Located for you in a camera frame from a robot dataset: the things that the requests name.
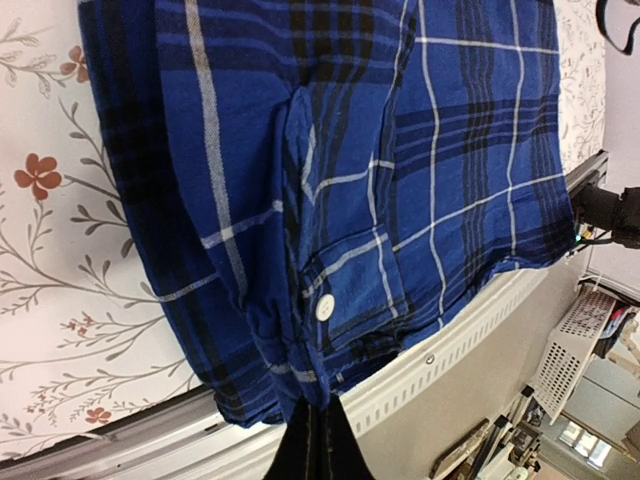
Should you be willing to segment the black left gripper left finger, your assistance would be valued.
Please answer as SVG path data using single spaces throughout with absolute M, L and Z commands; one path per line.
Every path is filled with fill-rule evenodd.
M 297 404 L 264 480 L 319 479 L 320 411 L 305 399 Z

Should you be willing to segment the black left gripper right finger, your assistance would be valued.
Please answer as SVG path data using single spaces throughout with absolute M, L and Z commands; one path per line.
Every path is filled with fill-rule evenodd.
M 338 397 L 321 412 L 319 478 L 326 480 L 374 480 Z

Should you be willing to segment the dark blue plaid shirt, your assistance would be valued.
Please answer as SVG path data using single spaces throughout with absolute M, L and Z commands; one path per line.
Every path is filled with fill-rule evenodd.
M 116 188 L 223 418 L 325 407 L 574 245 L 550 1 L 82 1 Z

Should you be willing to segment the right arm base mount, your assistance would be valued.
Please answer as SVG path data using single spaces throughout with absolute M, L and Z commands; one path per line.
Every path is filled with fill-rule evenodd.
M 580 237 L 577 245 L 618 244 L 639 249 L 639 188 L 626 187 L 621 194 L 585 183 L 570 194 L 576 225 L 588 225 L 608 232 L 604 238 Z

